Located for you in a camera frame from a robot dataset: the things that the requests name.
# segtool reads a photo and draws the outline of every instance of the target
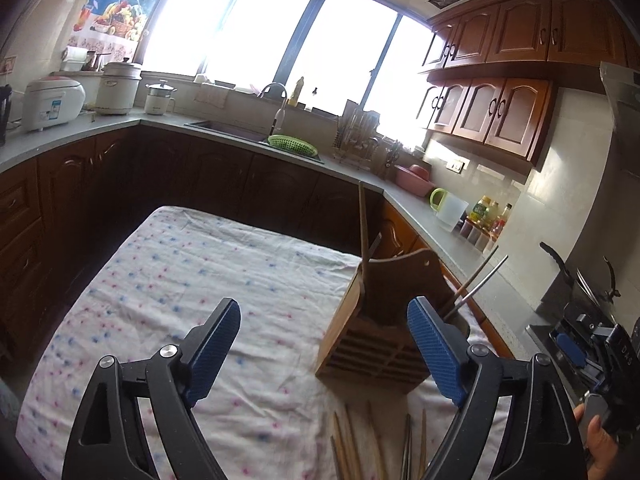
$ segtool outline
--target gray countertop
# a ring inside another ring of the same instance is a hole
[[[17,128],[7,133],[6,145],[0,148],[0,173],[32,156],[75,140],[128,126],[146,124],[196,137],[214,137],[217,142],[273,156],[349,182],[363,181],[366,187],[383,193],[460,282],[466,281],[466,277],[471,275],[482,261],[482,254],[472,244],[457,232],[450,233],[439,225],[439,220],[428,202],[401,189],[396,184],[384,181],[368,171],[339,164],[327,155],[322,155],[324,164],[320,164],[264,144],[185,126],[186,123],[194,121],[196,119],[193,117],[178,114],[150,116],[136,108],[128,116],[83,114],[70,123],[53,126],[42,132],[24,133],[21,128]],[[480,280],[491,266],[492,264],[489,263],[476,281]],[[500,272],[485,284],[476,294],[475,299],[516,358],[529,359],[539,351],[527,335],[526,327],[530,324],[544,324],[545,321],[533,311],[529,303],[514,290]]]

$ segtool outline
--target plastic pitcher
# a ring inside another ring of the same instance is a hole
[[[435,205],[433,199],[438,193],[442,193],[442,199],[440,203]],[[469,203],[459,199],[454,194],[450,193],[446,189],[439,187],[435,189],[429,198],[431,208],[436,212],[436,218],[442,222],[442,227],[447,231],[453,231],[453,228],[460,220],[462,213],[466,211]]]

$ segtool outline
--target window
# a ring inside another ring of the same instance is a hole
[[[398,14],[373,0],[326,0],[306,37],[287,81],[293,89],[300,76],[300,102],[341,115],[347,99],[359,103],[370,71]]]
[[[143,69],[196,75],[229,0],[167,0],[145,52]]]
[[[209,79],[262,89],[273,81],[309,0],[238,0],[207,54]]]
[[[430,38],[424,25],[402,17],[364,106],[380,113],[380,134],[409,148],[420,146],[425,136],[415,117],[426,89],[426,78],[418,69]]]

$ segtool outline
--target green colander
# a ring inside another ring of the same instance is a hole
[[[272,135],[267,138],[267,142],[273,148],[279,148],[286,152],[303,156],[318,156],[318,150],[304,140],[288,137],[286,135]]]

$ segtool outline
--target silver pivot bolt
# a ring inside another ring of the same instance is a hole
[[[163,346],[160,349],[160,355],[162,357],[173,357],[178,353],[178,347],[176,345]]]
[[[551,357],[546,354],[536,354],[536,362],[542,366],[549,366],[551,364]]]
[[[484,345],[472,345],[471,353],[477,357],[484,357],[489,355],[489,349]]]
[[[114,364],[114,362],[116,362],[116,359],[112,355],[106,355],[105,357],[100,359],[100,362],[98,364],[100,365],[100,368],[109,368],[112,364]]]

